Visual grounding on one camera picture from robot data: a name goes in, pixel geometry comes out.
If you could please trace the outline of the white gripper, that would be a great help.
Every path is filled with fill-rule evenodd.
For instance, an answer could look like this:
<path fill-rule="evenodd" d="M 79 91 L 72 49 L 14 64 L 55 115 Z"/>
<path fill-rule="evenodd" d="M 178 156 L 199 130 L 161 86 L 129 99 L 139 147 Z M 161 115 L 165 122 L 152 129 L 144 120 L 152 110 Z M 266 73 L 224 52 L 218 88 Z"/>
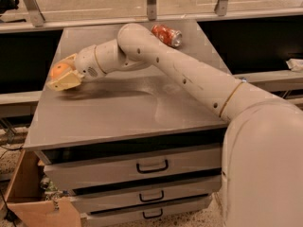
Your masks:
<path fill-rule="evenodd" d="M 95 45 L 91 45 L 83 48 L 78 54 L 72 54 L 58 61 L 56 67 L 76 67 L 80 73 L 76 70 L 52 71 L 47 87 L 53 91 L 63 91 L 79 86 L 82 80 L 92 81 L 104 78 L 106 73 L 99 67 L 96 49 Z"/>

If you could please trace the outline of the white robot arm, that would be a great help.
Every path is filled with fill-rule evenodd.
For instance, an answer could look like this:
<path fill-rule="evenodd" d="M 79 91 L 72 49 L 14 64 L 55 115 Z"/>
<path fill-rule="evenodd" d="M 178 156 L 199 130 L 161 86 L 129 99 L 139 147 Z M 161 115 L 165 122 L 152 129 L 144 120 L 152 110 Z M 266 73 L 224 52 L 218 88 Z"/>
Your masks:
<path fill-rule="evenodd" d="M 127 24 L 114 40 L 92 45 L 53 66 L 48 87 L 154 65 L 228 127 L 223 139 L 223 227 L 303 227 L 303 111 Z"/>

